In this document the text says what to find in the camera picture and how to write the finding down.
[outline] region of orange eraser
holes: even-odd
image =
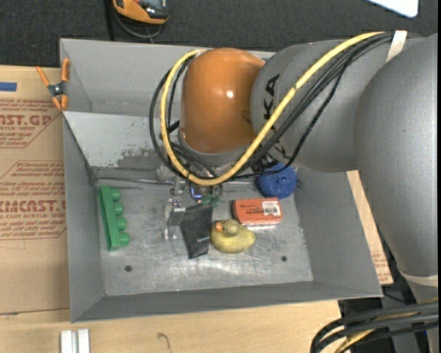
[[[282,209],[276,197],[235,200],[234,218],[246,226],[274,225],[282,220]]]

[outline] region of rubber duck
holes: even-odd
[[[221,220],[211,226],[211,243],[226,254],[236,254],[250,247],[256,235],[234,219]]]

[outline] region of green lego brick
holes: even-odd
[[[103,218],[104,232],[108,250],[113,251],[129,244],[129,234],[126,230],[126,219],[121,217],[124,208],[119,202],[121,192],[109,185],[102,185],[98,190],[101,217]]]

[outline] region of black object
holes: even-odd
[[[199,204],[186,208],[180,223],[180,229],[190,259],[207,254],[211,223],[212,206]]]

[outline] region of blue plush toy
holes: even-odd
[[[281,170],[283,167],[284,163],[277,163],[267,171]],[[289,167],[277,174],[259,176],[257,186],[265,197],[285,199],[294,193],[297,181],[294,169]]]

